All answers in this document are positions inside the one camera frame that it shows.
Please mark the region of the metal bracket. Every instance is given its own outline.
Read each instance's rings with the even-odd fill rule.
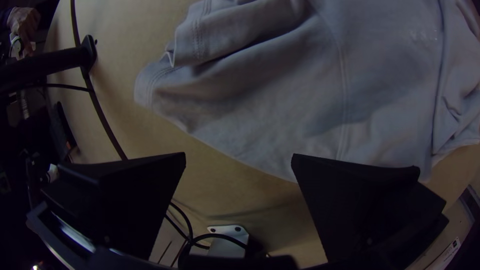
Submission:
[[[214,225],[207,227],[211,234],[220,234],[233,237],[245,245],[249,242],[249,233],[244,227],[237,224]],[[211,242],[207,256],[222,258],[243,258],[245,249],[221,238],[214,238]]]

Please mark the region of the gray sweatshirt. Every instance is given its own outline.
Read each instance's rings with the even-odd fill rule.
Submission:
[[[134,97],[288,181],[293,153],[425,181],[479,142],[479,23],[470,0],[203,0]]]

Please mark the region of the black device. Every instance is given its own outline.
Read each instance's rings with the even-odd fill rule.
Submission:
[[[60,165],[59,179],[43,189],[46,203],[28,218],[50,249],[75,269],[162,269],[146,260],[184,168],[183,153]],[[311,269],[404,269],[448,223],[442,215],[445,201],[417,182],[417,167],[294,155],[292,168],[329,261]],[[89,239],[95,250],[66,235],[65,226]],[[289,256],[187,254],[179,265],[182,270],[297,269]]]

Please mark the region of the black pole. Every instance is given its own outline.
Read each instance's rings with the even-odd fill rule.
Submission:
[[[87,35],[81,46],[27,57],[0,67],[0,95],[17,91],[26,84],[57,72],[82,68],[87,73],[97,59],[92,36]]]

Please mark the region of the sweatshirt seam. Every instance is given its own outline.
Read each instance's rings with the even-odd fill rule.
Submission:
[[[346,69],[346,63],[345,63],[345,57],[344,53],[342,51],[342,48],[336,39],[335,35],[332,32],[331,27],[327,23],[327,20],[323,17],[323,15],[319,11],[319,7],[317,6],[316,3],[312,2],[311,0],[308,1],[310,5],[313,7],[315,12],[318,14],[319,18],[325,23],[325,26],[328,30],[328,33],[330,34],[331,39],[333,40],[336,50],[338,52],[338,58],[340,62],[340,74],[341,74],[341,87],[342,87],[342,123],[341,123],[341,128],[340,128],[340,141],[338,143],[338,150],[335,156],[336,160],[340,160],[344,156],[345,152],[345,140],[346,136],[348,133],[348,126],[347,121],[349,119],[349,82],[347,80],[347,69]]]

